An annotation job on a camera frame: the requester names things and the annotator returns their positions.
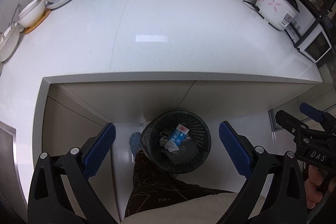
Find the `blue gripper pad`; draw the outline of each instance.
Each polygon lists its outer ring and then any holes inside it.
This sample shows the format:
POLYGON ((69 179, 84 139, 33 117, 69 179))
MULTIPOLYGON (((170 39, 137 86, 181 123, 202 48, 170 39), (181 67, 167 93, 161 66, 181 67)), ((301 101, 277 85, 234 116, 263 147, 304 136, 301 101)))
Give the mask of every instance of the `blue gripper pad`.
POLYGON ((236 136, 237 133, 235 135, 225 122, 220 124, 218 131, 219 138, 228 152, 239 175, 245 176, 246 179, 249 179, 252 175, 251 157, 238 140, 236 136))
POLYGON ((85 180, 88 180, 90 177, 97 174, 101 163, 109 152, 115 139, 116 128, 111 123, 105 128, 104 132, 100 134, 83 160, 82 174, 85 180))
POLYGON ((323 121, 322 112, 306 103, 302 103, 300 105, 300 112, 307 115, 309 118, 313 119, 315 122, 323 121))

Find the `rice cooker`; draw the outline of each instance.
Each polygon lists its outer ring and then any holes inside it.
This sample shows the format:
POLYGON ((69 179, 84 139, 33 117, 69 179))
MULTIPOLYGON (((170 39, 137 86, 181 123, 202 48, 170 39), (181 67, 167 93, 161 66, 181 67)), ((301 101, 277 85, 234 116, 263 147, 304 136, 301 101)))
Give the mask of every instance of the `rice cooker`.
POLYGON ((295 0, 257 0, 258 12, 267 23, 283 31, 300 13, 295 0))

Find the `wooden coaster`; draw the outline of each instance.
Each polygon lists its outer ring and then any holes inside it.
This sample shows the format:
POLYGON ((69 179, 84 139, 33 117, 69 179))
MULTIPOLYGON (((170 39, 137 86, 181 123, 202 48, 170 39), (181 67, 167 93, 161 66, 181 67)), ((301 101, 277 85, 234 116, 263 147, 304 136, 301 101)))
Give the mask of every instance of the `wooden coaster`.
POLYGON ((43 16, 41 17, 41 19, 40 19, 34 26, 29 27, 29 28, 26 28, 26 29, 24 30, 24 34, 29 34, 29 33, 32 32, 33 30, 35 30, 36 27, 37 27, 38 25, 40 25, 40 24, 47 18, 47 16, 49 16, 50 13, 51 13, 51 10, 46 9, 46 10, 44 11, 43 16))

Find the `microwave door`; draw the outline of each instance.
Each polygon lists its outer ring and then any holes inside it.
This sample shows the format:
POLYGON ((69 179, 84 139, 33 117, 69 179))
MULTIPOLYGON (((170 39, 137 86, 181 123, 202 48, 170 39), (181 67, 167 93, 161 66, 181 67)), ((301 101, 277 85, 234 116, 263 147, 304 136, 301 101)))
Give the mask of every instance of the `microwave door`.
POLYGON ((305 42, 300 47, 300 51, 314 63, 318 62, 331 49, 331 44, 323 30, 319 32, 311 43, 305 42))

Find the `stainless steel panel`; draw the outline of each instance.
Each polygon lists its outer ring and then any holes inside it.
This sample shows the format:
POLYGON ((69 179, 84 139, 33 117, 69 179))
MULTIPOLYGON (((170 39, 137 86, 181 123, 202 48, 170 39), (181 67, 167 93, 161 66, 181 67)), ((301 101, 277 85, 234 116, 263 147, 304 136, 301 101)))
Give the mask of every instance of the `stainless steel panel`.
POLYGON ((15 212, 27 222, 27 202, 16 162, 16 130, 0 122, 0 189, 15 212))

